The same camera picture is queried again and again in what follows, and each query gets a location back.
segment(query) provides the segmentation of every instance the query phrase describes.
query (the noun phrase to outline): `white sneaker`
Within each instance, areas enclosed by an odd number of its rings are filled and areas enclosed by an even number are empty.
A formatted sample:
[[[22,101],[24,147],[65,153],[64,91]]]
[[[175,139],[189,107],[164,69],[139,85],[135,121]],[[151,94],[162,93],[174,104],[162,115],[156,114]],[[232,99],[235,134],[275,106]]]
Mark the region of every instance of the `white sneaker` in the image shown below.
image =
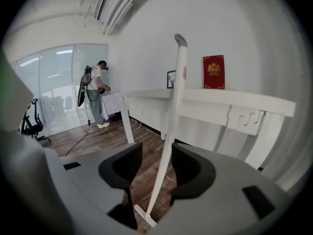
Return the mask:
[[[104,124],[97,124],[98,128],[104,128],[104,127],[108,127],[110,125],[110,123],[104,123]]]

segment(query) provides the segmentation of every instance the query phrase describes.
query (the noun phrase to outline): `person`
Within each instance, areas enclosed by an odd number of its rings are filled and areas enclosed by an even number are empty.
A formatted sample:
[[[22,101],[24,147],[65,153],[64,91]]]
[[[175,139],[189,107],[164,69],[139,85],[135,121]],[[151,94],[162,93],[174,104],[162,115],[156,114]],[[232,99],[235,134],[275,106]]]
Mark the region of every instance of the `person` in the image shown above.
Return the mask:
[[[102,113],[102,103],[100,90],[110,91],[111,89],[105,85],[101,80],[101,70],[105,70],[107,67],[106,61],[100,61],[96,66],[91,69],[91,82],[87,85],[87,97],[89,99],[90,108],[94,120],[97,123],[99,129],[107,127],[110,125],[109,122],[106,122],[105,119],[101,116]]]

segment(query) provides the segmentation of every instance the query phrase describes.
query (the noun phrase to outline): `mop head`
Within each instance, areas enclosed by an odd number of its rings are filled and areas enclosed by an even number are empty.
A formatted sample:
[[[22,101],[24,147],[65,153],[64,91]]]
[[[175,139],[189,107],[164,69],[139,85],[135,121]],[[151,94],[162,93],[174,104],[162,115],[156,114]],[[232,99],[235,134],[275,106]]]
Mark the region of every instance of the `mop head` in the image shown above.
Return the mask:
[[[135,205],[134,210],[138,216],[145,221],[149,228],[157,226],[157,223],[150,216],[146,217],[146,212],[139,205]]]

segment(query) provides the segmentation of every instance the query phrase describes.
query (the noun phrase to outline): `red certificate folder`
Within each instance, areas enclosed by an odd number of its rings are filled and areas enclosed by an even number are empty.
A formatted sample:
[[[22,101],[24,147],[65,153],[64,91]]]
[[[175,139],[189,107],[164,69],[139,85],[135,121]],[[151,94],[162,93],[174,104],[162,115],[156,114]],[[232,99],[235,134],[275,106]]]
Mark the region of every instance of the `red certificate folder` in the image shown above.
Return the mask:
[[[203,58],[204,88],[225,89],[224,56],[209,56]]]

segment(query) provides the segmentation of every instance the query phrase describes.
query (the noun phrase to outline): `gold emblem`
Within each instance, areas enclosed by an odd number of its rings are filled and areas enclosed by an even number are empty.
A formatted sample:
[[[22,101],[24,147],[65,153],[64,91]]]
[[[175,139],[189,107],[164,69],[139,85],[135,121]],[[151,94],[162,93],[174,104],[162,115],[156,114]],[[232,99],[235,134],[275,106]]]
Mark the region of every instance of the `gold emblem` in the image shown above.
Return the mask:
[[[221,68],[219,65],[217,65],[216,63],[212,63],[209,65],[209,67],[207,68],[208,72],[217,72],[217,71],[221,71]]]

